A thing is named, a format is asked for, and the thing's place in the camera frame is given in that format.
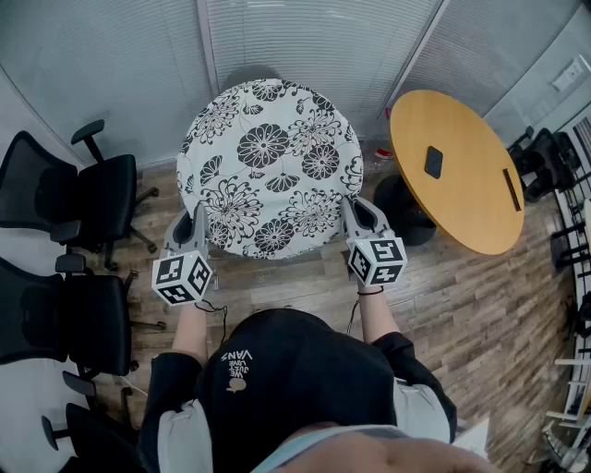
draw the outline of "bracelet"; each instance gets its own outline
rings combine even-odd
[[[357,293],[358,293],[360,296],[374,296],[374,295],[376,295],[376,294],[381,294],[382,292],[384,292],[384,286],[382,286],[382,287],[380,288],[380,290],[379,290],[379,291],[377,291],[377,292],[359,292],[359,291],[357,291]]]

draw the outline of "white cube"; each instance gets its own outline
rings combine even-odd
[[[406,252],[401,238],[367,238],[354,241],[349,267],[365,287],[395,283],[404,266]]]
[[[213,271],[198,251],[157,260],[152,265],[151,288],[169,306],[203,299]]]

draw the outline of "black t-shirt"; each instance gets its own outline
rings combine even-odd
[[[204,369],[183,354],[152,361],[140,455],[149,471],[158,471],[160,415],[197,398],[215,471],[250,471],[310,424],[396,425],[393,376],[429,386],[455,432],[455,406],[401,334],[369,345],[305,312],[265,310],[242,321]]]

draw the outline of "wall socket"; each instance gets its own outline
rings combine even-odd
[[[574,57],[569,65],[562,70],[560,75],[552,81],[552,85],[558,92],[564,92],[571,87],[583,73],[588,74],[590,71],[591,67],[589,67],[581,55],[578,55]]]

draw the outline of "round wooden table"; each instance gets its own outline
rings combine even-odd
[[[448,95],[411,91],[394,105],[390,132],[405,184],[440,230],[479,253],[514,245],[524,225],[521,181],[480,116]],[[442,153],[439,178],[425,171],[429,146]]]

